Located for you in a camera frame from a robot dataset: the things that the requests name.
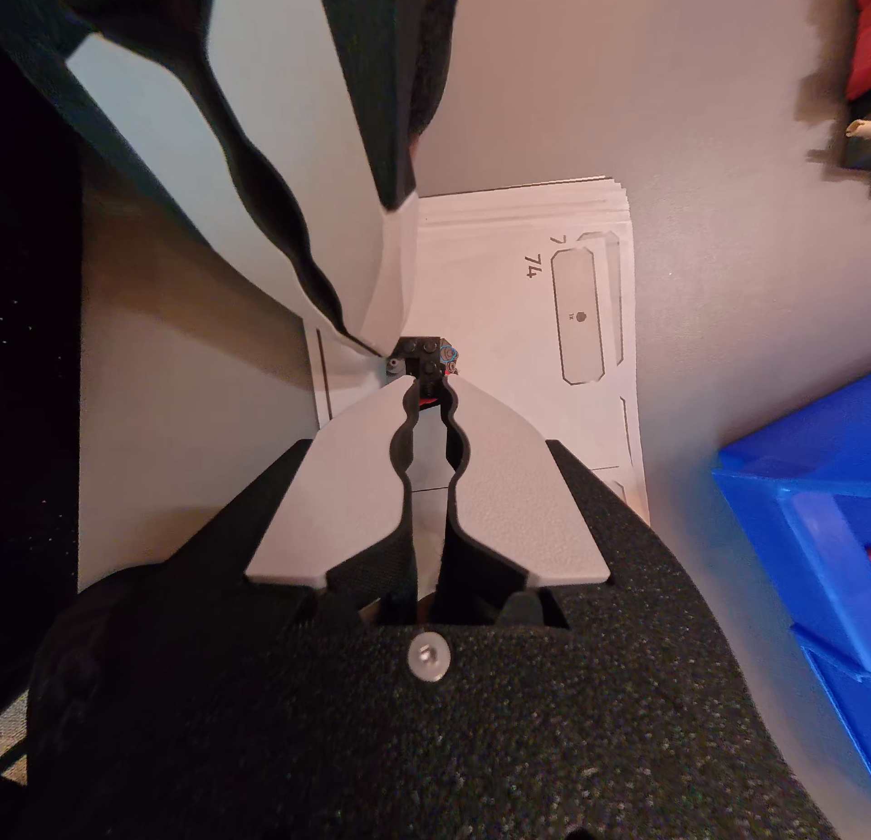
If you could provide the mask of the blue plastic bin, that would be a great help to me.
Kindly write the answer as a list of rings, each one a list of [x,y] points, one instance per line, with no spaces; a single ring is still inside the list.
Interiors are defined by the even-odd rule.
[[[713,477],[870,761],[870,377],[724,447]]]

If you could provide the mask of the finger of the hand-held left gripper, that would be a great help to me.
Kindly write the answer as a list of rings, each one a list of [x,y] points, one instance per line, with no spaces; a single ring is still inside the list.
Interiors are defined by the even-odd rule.
[[[275,197],[290,202],[296,270],[335,332],[391,351],[414,289],[418,195],[382,212],[321,0],[209,0],[206,60]]]
[[[212,76],[206,45],[179,48],[176,42],[167,54],[145,55],[104,32],[83,42],[69,65],[216,254],[283,308],[368,351],[322,323],[300,286],[292,205],[275,197],[264,160],[245,141]]]

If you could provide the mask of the red black brick model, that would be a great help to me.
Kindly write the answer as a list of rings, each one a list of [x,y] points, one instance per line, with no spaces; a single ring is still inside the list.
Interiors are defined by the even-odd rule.
[[[843,166],[870,171],[870,0],[855,0],[857,24],[845,90],[850,122],[845,129]]]

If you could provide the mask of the small black red brick assembly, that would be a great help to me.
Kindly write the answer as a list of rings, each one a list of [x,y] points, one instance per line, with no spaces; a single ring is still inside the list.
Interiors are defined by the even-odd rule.
[[[419,381],[419,410],[440,404],[443,378],[457,374],[458,350],[438,336],[403,336],[386,359],[386,379],[401,376]]]

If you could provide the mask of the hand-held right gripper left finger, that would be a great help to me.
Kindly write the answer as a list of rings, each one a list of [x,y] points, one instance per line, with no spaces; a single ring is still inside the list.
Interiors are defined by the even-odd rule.
[[[402,376],[315,436],[245,576],[348,598],[356,609],[413,602],[413,434],[419,383]]]

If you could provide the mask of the white instruction booklet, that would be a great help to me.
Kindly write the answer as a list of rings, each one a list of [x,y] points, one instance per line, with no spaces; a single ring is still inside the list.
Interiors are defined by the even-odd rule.
[[[421,203],[416,295],[403,333],[459,352],[458,375],[557,441],[648,518],[637,415],[629,198],[613,179],[466,192]],[[386,366],[305,326],[321,429],[387,384]],[[412,495],[454,468],[423,419]]]

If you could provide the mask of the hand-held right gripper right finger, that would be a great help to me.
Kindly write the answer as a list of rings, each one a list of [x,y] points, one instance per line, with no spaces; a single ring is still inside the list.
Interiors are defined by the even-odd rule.
[[[440,619],[495,619],[512,595],[611,576],[548,443],[457,375],[443,382],[449,484]]]

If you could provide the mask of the black dimpled rounded object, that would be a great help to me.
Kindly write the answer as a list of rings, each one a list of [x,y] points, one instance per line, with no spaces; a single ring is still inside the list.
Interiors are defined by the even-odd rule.
[[[27,777],[31,791],[50,777],[92,710],[105,677],[117,606],[163,566],[134,565],[89,585],[46,633],[36,652],[28,687]]]

